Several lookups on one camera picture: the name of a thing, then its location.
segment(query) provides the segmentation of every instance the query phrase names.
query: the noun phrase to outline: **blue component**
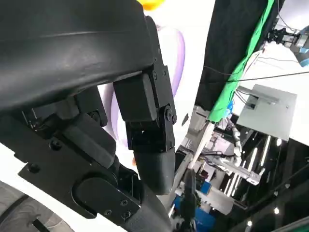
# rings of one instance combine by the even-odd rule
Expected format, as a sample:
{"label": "blue component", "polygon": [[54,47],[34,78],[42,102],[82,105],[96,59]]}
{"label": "blue component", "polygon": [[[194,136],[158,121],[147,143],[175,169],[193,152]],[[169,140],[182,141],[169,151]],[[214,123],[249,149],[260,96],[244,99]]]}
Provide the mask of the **blue component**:
{"label": "blue component", "polygon": [[[209,182],[204,182],[201,188],[201,192],[207,194],[211,184]],[[174,200],[175,209],[180,209],[180,201],[181,198],[177,196]],[[216,219],[200,208],[196,208],[195,210],[195,222],[197,225],[197,232],[208,232],[215,224]]]}
{"label": "blue component", "polygon": [[303,47],[299,50],[300,53],[307,53],[308,51],[309,51],[309,49],[306,49],[306,48],[303,48]]}
{"label": "blue component", "polygon": [[309,65],[309,58],[303,60],[302,62],[300,62],[300,66],[301,66],[301,67],[306,67],[306,66],[308,66],[308,65]]}
{"label": "blue component", "polygon": [[227,109],[225,111],[225,114],[223,116],[224,118],[226,118],[227,116],[229,116],[232,113],[233,107],[234,107],[234,102],[233,102],[233,100],[231,100],[230,103],[228,104]]}
{"label": "blue component", "polygon": [[201,192],[204,193],[204,194],[207,194],[208,193],[208,190],[211,188],[211,183],[205,181],[202,185],[202,188],[201,188]]}

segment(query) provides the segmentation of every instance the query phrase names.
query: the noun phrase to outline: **metal plate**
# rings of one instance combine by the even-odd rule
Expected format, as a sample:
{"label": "metal plate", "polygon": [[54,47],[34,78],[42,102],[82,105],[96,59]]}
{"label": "metal plate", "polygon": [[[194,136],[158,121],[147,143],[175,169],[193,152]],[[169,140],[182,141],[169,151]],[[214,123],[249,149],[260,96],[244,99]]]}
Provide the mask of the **metal plate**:
{"label": "metal plate", "polygon": [[[254,109],[248,106],[243,108],[237,124],[288,141],[297,95],[261,85],[254,85],[253,90],[276,97],[279,102],[269,104],[259,98]],[[255,97],[250,96],[248,103],[255,100]]]}

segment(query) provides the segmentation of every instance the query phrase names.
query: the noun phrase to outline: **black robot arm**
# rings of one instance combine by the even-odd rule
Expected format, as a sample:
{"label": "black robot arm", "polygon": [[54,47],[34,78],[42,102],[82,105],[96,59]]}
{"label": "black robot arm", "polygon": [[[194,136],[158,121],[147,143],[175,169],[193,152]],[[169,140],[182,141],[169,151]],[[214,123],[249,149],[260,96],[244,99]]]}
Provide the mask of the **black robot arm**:
{"label": "black robot arm", "polygon": [[[12,11],[15,6],[11,2],[6,5],[11,8],[1,9]],[[42,0],[33,2],[37,3],[38,8],[46,7],[46,11],[43,11],[45,14],[50,9],[55,10],[55,5],[48,7],[47,0],[46,6],[42,4]],[[78,42],[75,42],[80,47],[77,49],[84,49],[84,52],[90,52],[92,46],[101,46],[97,43],[97,39],[102,36],[101,31],[93,33],[93,30],[98,26],[94,20],[101,17],[100,14],[95,14],[96,11],[99,12],[95,5],[102,2],[106,2],[105,7],[115,13],[114,16],[110,14],[104,17],[113,18],[125,14],[124,24],[132,21],[134,27],[128,26],[128,30],[118,31],[118,36],[115,35],[118,32],[112,28],[105,31],[102,43],[109,43],[109,46],[100,47],[100,57],[98,50],[93,51],[94,57],[90,58],[94,60],[94,64],[90,65],[88,59],[84,60],[84,64],[83,59],[74,57],[66,60],[67,64],[54,64],[55,60],[64,62],[68,54],[61,51],[43,53],[36,49],[29,52],[37,46],[37,43],[32,44],[30,38],[17,42],[12,38],[9,44],[11,47],[8,44],[5,47],[3,40],[0,40],[0,53],[2,56],[6,55],[6,59],[0,59],[0,67],[11,62],[5,70],[0,69],[0,85],[5,83],[7,87],[0,89],[0,96],[11,97],[0,103],[0,142],[13,150],[15,157],[25,163],[19,173],[22,178],[82,216],[95,218],[97,213],[102,214],[129,232],[169,232],[169,217],[155,195],[168,194],[173,184],[175,139],[172,125],[176,123],[176,112],[155,23],[151,18],[143,16],[142,7],[134,0],[91,0],[87,1],[91,5],[90,9],[85,8],[84,1],[81,0],[62,0],[57,5],[60,9],[56,8],[59,10],[59,17],[61,14],[65,14],[66,18],[72,16],[70,22],[76,17],[90,17],[91,20],[84,19],[83,23],[88,22],[91,26],[93,24],[90,38],[86,38],[87,42],[84,41],[85,38],[81,38],[80,33],[63,36],[68,40],[74,36],[78,38]],[[68,15],[66,11],[70,6],[72,15]],[[33,17],[31,12],[27,12],[27,8],[23,13],[26,22],[28,16]],[[136,28],[139,30],[134,40]],[[41,41],[41,49],[51,46],[55,41],[48,37],[47,41]],[[131,47],[122,51],[117,47],[121,41]],[[19,51],[13,46],[15,43],[20,45]],[[27,49],[21,45],[23,43],[27,45]],[[134,48],[138,49],[136,53],[140,56],[132,54],[136,60],[131,61],[128,59],[128,51]],[[16,60],[18,52],[23,53],[23,56]],[[14,87],[11,85],[12,79],[7,77],[16,79],[16,76],[22,75],[17,68],[22,61],[20,58],[27,57],[25,52],[38,62],[49,54],[55,60],[40,67],[40,72],[34,70],[37,66],[31,63],[33,66],[28,68],[33,75],[28,79],[20,79],[18,86]],[[121,66],[121,72],[115,69],[118,66]],[[51,80],[50,74],[54,71],[54,79]],[[42,75],[41,79],[34,76],[38,73]],[[73,74],[77,75],[76,80],[71,78]],[[107,123],[107,117],[96,85],[108,82],[113,82],[121,115],[126,122],[129,149],[134,151],[141,180],[134,171],[119,163],[115,154],[115,140],[102,128]]]}

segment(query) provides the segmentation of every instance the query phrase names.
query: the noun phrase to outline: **black plastic cover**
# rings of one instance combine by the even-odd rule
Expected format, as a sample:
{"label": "black plastic cover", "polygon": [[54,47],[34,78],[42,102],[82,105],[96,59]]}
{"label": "black plastic cover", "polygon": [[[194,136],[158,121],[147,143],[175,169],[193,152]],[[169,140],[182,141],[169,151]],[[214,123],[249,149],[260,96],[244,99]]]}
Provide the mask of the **black plastic cover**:
{"label": "black plastic cover", "polygon": [[139,211],[122,226],[128,232],[171,232],[170,219],[163,204],[144,186]]}
{"label": "black plastic cover", "polygon": [[175,148],[168,152],[134,152],[140,178],[157,195],[170,193],[174,183]]}
{"label": "black plastic cover", "polygon": [[1,0],[0,15],[0,112],[60,100],[153,63],[136,0]]}

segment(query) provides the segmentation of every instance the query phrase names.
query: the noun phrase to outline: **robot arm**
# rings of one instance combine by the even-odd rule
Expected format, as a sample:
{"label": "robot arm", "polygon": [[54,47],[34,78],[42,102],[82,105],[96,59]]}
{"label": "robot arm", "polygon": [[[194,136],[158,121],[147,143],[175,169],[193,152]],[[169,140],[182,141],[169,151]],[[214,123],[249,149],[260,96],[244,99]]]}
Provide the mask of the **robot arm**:
{"label": "robot arm", "polygon": [[[169,232],[155,195],[173,184],[176,112],[154,21],[135,0],[13,0],[0,13],[0,142],[19,175],[86,218]],[[110,82],[141,181],[102,128],[96,85]]]}

